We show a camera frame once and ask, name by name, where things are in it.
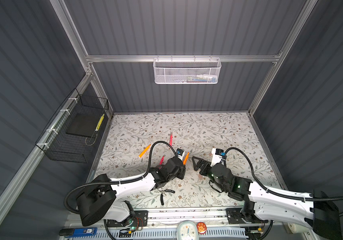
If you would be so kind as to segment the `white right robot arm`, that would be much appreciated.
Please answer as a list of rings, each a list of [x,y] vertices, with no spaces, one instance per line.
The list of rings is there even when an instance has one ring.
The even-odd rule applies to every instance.
[[[239,215],[246,222],[273,220],[312,229],[325,239],[343,238],[338,207],[332,201],[307,200],[325,197],[324,192],[310,194],[273,189],[269,193],[267,187],[261,187],[256,181],[234,176],[221,163],[212,165],[197,157],[192,161],[194,170],[208,177],[215,191],[244,202]]]

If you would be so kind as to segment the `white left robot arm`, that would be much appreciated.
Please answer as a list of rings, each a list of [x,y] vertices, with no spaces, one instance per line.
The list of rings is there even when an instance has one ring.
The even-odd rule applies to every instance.
[[[98,185],[97,181],[108,180],[106,174],[99,175],[90,186],[81,188],[76,196],[82,225],[88,227],[102,219],[128,225],[134,218],[133,208],[126,200],[128,196],[160,189],[175,178],[182,180],[185,172],[182,158],[174,156],[165,164],[150,168],[146,177],[140,177],[133,183]]]

